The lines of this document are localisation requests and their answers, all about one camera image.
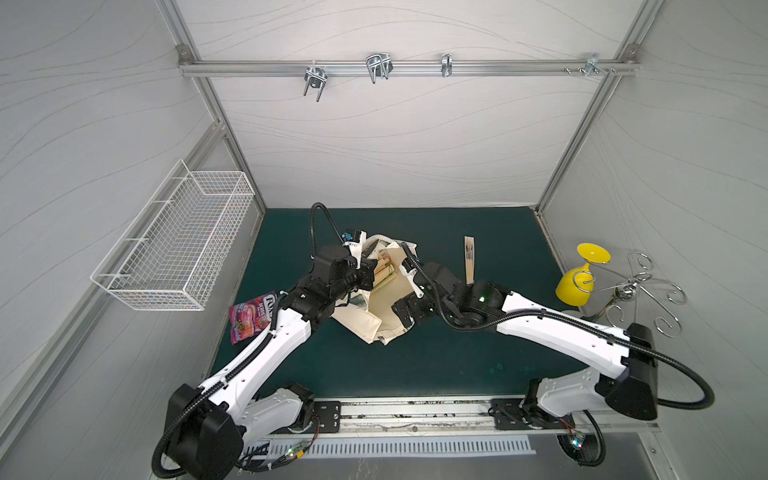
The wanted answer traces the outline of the cream canvas tote bag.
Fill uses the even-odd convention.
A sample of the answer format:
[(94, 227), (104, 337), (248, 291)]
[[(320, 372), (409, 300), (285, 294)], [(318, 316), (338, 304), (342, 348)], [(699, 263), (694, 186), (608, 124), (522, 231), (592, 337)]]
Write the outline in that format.
[(422, 288), (414, 282), (416, 245), (405, 245), (381, 234), (367, 238), (359, 251), (361, 260), (376, 261), (373, 286), (343, 297), (332, 314), (338, 323), (368, 344), (387, 345), (406, 334), (415, 323), (410, 314), (402, 320), (393, 310), (408, 295), (414, 294), (417, 300), (424, 297)]

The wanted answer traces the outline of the bamboo folding fan pink tassel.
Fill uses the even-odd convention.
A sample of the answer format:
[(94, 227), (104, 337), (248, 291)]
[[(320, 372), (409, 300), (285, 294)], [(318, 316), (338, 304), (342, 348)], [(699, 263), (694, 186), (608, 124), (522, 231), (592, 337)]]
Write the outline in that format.
[(471, 236), (464, 237), (465, 282), (472, 285), (475, 282), (475, 239)]

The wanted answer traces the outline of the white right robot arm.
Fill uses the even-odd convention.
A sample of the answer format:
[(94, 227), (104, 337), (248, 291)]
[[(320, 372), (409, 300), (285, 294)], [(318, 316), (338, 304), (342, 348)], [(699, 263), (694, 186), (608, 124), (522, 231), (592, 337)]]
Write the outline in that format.
[[(650, 330), (632, 324), (608, 327), (540, 305), (492, 282), (468, 285), (449, 269), (424, 264), (408, 245), (403, 272), (412, 291), (397, 300), (393, 312), (402, 320), (438, 316), (461, 333), (493, 330), (567, 355), (584, 369), (558, 378), (530, 382), (521, 408), (530, 420), (564, 417), (574, 411), (609, 408), (626, 417), (650, 421), (661, 407), (704, 410), (715, 402), (709, 383), (692, 368), (655, 350)], [(659, 397), (658, 367), (665, 364), (701, 390), (698, 400)]]

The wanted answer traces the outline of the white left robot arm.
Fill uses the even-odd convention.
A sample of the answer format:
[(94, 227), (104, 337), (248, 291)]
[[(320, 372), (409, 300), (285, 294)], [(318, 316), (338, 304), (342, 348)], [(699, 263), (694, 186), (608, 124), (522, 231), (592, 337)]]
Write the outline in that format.
[(366, 233), (336, 235), (336, 243), (311, 248), (309, 271), (278, 295), (267, 327), (234, 360), (199, 386), (183, 384), (172, 394), (151, 458), (156, 478), (224, 479), (234, 469), (262, 473), (289, 465), (311, 447), (304, 441), (272, 461), (259, 461), (247, 449), (282, 428), (320, 427), (314, 396), (299, 385), (280, 388), (262, 400), (254, 396), (332, 317), (340, 300), (372, 290), (376, 263), (363, 255)]

